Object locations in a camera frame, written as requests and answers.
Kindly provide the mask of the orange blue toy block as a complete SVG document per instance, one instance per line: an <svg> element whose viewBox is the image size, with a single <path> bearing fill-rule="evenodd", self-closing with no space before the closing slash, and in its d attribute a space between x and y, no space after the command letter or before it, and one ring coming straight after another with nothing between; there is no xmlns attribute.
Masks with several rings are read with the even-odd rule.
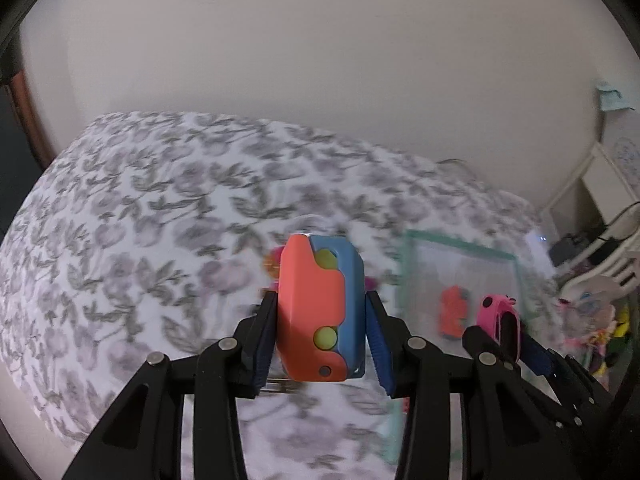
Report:
<svg viewBox="0 0 640 480"><path fill-rule="evenodd" d="M468 313L468 291L458 285L444 289L440 294L439 333L445 338L461 339L466 327Z"/></svg>
<svg viewBox="0 0 640 480"><path fill-rule="evenodd" d="M363 261L339 236L293 234L280 259L277 347L296 382L344 382L366 369Z"/></svg>

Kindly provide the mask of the pink smart watch band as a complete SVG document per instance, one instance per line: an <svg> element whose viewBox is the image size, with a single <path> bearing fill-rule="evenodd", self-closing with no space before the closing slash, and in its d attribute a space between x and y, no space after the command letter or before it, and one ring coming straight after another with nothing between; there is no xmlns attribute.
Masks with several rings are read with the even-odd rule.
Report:
<svg viewBox="0 0 640 480"><path fill-rule="evenodd" d="M480 302L476 325L498 344L514 362L520 358L521 320L516 299L506 295L487 295Z"/></svg>

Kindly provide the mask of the clear plastic bag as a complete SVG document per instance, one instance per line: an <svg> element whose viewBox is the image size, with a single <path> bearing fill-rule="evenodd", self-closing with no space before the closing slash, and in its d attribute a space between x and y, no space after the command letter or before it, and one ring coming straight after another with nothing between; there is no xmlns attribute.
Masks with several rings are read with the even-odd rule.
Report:
<svg viewBox="0 0 640 480"><path fill-rule="evenodd" d="M566 284L560 291L563 346L582 365L614 330L616 292L618 286L609 278Z"/></svg>

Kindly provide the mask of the teal shallow cardboard tray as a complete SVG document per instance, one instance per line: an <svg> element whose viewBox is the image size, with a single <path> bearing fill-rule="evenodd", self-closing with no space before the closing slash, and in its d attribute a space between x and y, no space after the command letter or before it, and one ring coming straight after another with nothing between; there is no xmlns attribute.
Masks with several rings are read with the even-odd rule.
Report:
<svg viewBox="0 0 640 480"><path fill-rule="evenodd" d="M440 294L454 285L469 294L465 328L476 322L480 302L487 295L515 298L515 309L525 318L521 272L514 255L432 232L405 232L395 302L387 311L402 318L413 335L442 352L465 358L462 338L445 338L438 329Z"/></svg>

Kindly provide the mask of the white wooden chair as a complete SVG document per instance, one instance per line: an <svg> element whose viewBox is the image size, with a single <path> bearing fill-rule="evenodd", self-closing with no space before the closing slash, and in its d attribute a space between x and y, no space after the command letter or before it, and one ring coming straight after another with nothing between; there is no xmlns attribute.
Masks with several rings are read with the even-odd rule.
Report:
<svg viewBox="0 0 640 480"><path fill-rule="evenodd" d="M615 249L602 263L586 273L571 278L560 288L560 296L568 295L579 285L592 278L609 278L622 296L626 296L639 286L639 237L631 237Z"/></svg>

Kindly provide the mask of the dark grey power bank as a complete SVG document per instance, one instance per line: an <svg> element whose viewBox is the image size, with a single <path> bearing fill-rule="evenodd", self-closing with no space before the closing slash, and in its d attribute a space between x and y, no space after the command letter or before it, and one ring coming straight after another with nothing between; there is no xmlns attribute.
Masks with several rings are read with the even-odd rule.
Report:
<svg viewBox="0 0 640 480"><path fill-rule="evenodd" d="M555 268L562 263L572 260L580 252L580 243L570 235L557 240L548 251L549 258Z"/></svg>

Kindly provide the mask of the white box device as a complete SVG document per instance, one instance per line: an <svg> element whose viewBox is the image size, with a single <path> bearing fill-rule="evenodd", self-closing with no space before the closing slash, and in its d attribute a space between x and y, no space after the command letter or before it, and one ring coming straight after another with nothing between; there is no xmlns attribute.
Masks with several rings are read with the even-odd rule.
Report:
<svg viewBox="0 0 640 480"><path fill-rule="evenodd" d="M525 241L533 258L542 260L548 258L547 239L537 229L529 231L525 235Z"/></svg>

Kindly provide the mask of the white shelf unit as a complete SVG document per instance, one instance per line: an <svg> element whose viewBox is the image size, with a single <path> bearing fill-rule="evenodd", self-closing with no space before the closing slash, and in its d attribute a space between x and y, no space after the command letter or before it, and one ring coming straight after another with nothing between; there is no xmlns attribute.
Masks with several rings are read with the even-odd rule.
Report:
<svg viewBox="0 0 640 480"><path fill-rule="evenodd" d="M639 223L639 113L603 114L600 139L542 207L542 235L552 245L595 223L623 237Z"/></svg>

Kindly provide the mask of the pink brown puppy figurine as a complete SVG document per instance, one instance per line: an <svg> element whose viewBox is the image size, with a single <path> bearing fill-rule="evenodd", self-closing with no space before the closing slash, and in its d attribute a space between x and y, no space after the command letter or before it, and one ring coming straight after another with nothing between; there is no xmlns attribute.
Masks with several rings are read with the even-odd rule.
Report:
<svg viewBox="0 0 640 480"><path fill-rule="evenodd" d="M270 279L270 290L278 290L279 288L280 263L283 249L283 246L273 248L262 259L262 267Z"/></svg>

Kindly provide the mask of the floral grey white bedspread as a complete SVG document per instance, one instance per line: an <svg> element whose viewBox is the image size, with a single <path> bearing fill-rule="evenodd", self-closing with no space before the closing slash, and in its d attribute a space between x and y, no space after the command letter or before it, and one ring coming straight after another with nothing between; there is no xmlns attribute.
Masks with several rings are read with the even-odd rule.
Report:
<svg viewBox="0 0 640 480"><path fill-rule="evenodd" d="M1 246L1 359L62 446L59 477L149 353L229 335L294 233L341 235L385 307L401 239L431 231L518 258L525 314L560 340L555 287L525 235L533 207L423 157L319 129L198 113L103 115L38 180Z"/></svg>

